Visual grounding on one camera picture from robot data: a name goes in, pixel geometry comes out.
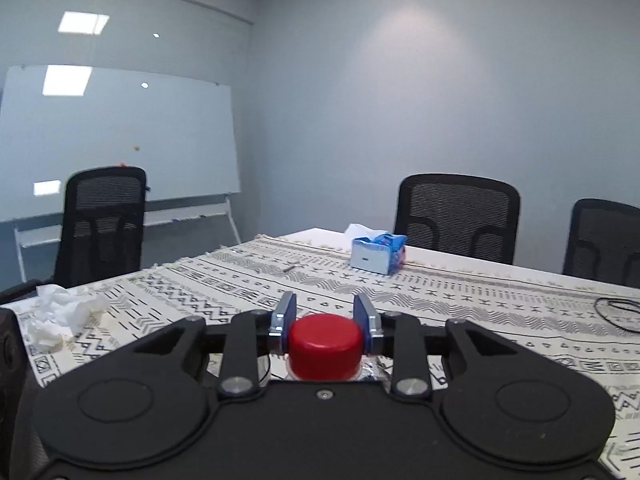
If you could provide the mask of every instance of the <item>tissue box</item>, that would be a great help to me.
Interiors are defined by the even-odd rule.
[[[383,234],[375,238],[354,238],[351,267],[378,274],[391,274],[404,262],[406,236]]]

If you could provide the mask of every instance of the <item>red cap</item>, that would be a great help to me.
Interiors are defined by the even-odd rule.
[[[311,314],[291,325],[289,367],[303,381],[345,381],[357,372],[364,343],[353,319]]]

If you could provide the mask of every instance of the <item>mesh backrest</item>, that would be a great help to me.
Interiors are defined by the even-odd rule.
[[[519,214],[520,196],[503,182],[412,175],[400,185],[394,231],[411,246],[510,264]]]
[[[578,200],[562,273],[640,287],[640,209],[608,200]]]
[[[98,168],[72,176],[54,282],[70,287],[140,270],[145,192],[140,168]]]

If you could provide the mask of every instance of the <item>patterned tablecloth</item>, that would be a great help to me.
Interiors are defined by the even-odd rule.
[[[595,285],[571,289],[411,263],[393,276],[380,276],[349,267],[344,250],[259,237],[95,284],[110,305],[100,319],[91,318],[55,353],[41,354],[31,345],[28,353],[38,382],[45,385],[181,317],[196,314],[209,324],[226,323],[243,310],[273,308],[285,290],[297,294],[299,316],[350,316],[353,295],[364,292],[377,309],[406,312],[423,323],[471,320],[598,381],[610,393],[618,418],[602,461],[620,478],[640,478],[640,336],[595,313],[596,298],[611,294],[605,285],[603,290]],[[640,328],[640,316],[625,322]],[[217,364],[213,359],[211,369]],[[439,359],[430,360],[430,367],[436,387],[445,388]],[[284,377],[282,361],[273,359],[272,372]]]

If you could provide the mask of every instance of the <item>white tissue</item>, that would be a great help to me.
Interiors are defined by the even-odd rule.
[[[37,288],[38,303],[24,322],[25,336],[40,351],[50,351],[65,339],[82,332],[89,314],[107,308],[104,298],[88,294],[89,289],[66,290],[58,285]]]
[[[369,238],[370,240],[373,240],[376,236],[380,236],[388,232],[389,231],[385,230],[369,229],[361,224],[349,224],[349,227],[347,227],[344,234],[347,235],[349,240],[353,240],[354,238]]]

